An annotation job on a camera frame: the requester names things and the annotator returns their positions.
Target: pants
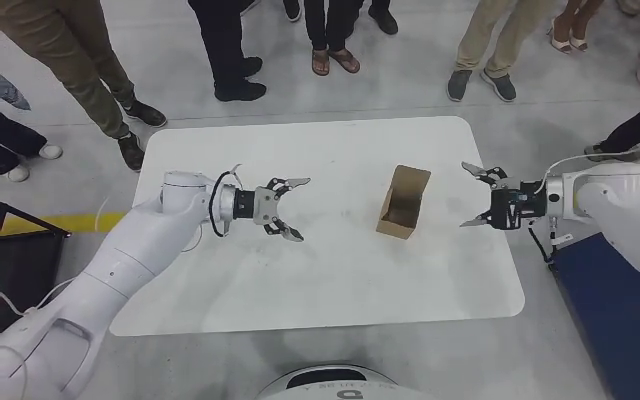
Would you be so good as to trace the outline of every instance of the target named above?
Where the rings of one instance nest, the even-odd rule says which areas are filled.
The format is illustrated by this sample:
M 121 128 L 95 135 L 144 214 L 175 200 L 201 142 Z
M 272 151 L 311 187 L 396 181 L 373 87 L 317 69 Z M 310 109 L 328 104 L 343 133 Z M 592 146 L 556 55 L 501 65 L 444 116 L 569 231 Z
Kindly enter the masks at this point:
M 332 51 L 344 49 L 347 26 L 353 11 L 353 0 L 329 0 L 326 27 L 324 0 L 304 0 L 304 18 L 307 34 L 314 50 Z
M 364 4 L 364 0 L 355 0 L 356 10 L 360 10 Z M 388 11 L 391 0 L 372 0 L 371 7 L 378 11 Z
M 244 82 L 240 68 L 244 60 L 240 2 L 189 0 L 189 6 L 198 18 L 216 87 L 233 87 Z
M 617 127 L 599 147 L 604 153 L 622 153 L 637 144 L 640 144 L 640 113 Z
M 0 30 L 49 67 L 106 135 L 129 132 L 114 97 L 129 107 L 133 84 L 111 48 L 100 0 L 1 0 Z
M 20 164 L 18 155 L 35 157 L 45 144 L 44 136 L 0 113 L 0 175 Z
M 456 71 L 471 70 L 478 66 L 489 46 L 493 27 L 510 4 L 511 0 L 480 0 L 458 47 Z M 500 32 L 496 50 L 487 63 L 487 75 L 500 78 L 509 73 L 518 58 L 522 42 L 535 30 L 540 20 L 549 15 L 554 5 L 555 0 L 517 0 L 515 9 Z

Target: blue panel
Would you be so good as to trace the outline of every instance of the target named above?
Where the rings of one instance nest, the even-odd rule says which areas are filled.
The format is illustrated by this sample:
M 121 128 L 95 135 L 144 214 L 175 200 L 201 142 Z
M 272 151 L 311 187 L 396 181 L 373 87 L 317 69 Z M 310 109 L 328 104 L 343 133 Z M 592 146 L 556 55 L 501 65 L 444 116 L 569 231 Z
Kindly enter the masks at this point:
M 615 399 L 640 399 L 640 272 L 602 234 L 558 251 L 556 265 Z

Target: black pants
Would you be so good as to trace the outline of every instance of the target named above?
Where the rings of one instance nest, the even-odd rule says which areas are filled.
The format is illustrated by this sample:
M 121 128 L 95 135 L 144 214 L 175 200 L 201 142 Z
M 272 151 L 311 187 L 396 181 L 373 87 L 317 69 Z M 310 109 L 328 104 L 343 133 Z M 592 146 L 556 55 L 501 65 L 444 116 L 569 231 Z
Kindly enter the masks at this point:
M 217 87 L 243 82 L 242 23 L 237 0 L 188 0 L 195 11 Z
M 304 0 L 304 18 L 313 49 L 344 49 L 352 11 L 353 0 L 329 0 L 325 27 L 324 0 Z
M 360 10 L 362 5 L 364 4 L 364 0 L 355 0 L 356 10 Z M 387 11 L 389 10 L 389 5 L 391 4 L 391 0 L 372 0 L 371 7 L 378 11 Z
M 18 154 L 35 157 L 45 144 L 44 136 L 0 113 L 0 175 L 18 166 Z
M 622 153 L 640 143 L 640 113 L 617 127 L 609 137 L 600 143 L 604 153 Z

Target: khaki pants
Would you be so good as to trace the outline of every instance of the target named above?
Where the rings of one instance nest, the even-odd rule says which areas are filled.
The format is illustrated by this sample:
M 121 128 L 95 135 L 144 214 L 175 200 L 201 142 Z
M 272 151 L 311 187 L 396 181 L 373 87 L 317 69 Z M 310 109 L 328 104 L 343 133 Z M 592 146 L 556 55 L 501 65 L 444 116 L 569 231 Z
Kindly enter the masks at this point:
M 511 0 L 480 0 L 471 17 L 469 28 L 458 47 L 456 71 L 471 70 L 478 66 L 489 46 L 491 32 L 498 19 L 505 13 Z M 549 15 L 555 0 L 517 0 L 506 25 L 500 32 L 496 50 L 486 66 L 487 75 L 500 78 L 518 58 L 522 42 Z
M 129 107 L 133 84 L 111 48 L 100 0 L 0 0 L 0 30 L 49 67 L 106 135 L 129 132 L 114 97 Z

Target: black cable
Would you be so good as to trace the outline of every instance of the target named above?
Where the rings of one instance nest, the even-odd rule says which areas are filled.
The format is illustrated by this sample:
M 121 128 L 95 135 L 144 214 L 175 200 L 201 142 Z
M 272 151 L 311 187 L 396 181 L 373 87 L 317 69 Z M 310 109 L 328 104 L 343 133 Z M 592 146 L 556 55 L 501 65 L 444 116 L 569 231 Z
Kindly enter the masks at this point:
M 218 231 L 218 228 L 216 227 L 216 221 L 213 218 L 213 199 L 216 197 L 216 192 L 218 191 L 218 186 L 220 186 L 220 182 L 222 182 L 224 177 L 227 175 L 231 175 L 231 171 L 223 172 L 220 175 L 220 177 L 216 181 L 216 184 L 213 185 L 213 192 L 211 193 L 211 198 L 209 199 L 209 219 L 211 220 L 211 226 L 213 227 L 213 232 L 218 237 L 224 237 L 224 235 Z

